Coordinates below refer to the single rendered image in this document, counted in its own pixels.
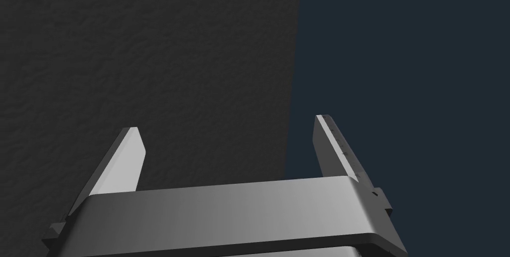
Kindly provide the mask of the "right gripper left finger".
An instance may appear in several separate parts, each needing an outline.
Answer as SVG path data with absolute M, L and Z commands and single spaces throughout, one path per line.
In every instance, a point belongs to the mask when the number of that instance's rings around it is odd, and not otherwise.
M 71 216 L 91 195 L 137 188 L 146 150 L 138 128 L 123 128 L 73 203 Z

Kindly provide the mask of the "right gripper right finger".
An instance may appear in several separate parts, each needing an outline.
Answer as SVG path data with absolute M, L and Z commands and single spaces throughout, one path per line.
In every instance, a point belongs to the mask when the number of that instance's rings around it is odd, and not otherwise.
M 349 176 L 369 190 L 374 186 L 330 115 L 316 115 L 313 146 L 324 177 Z

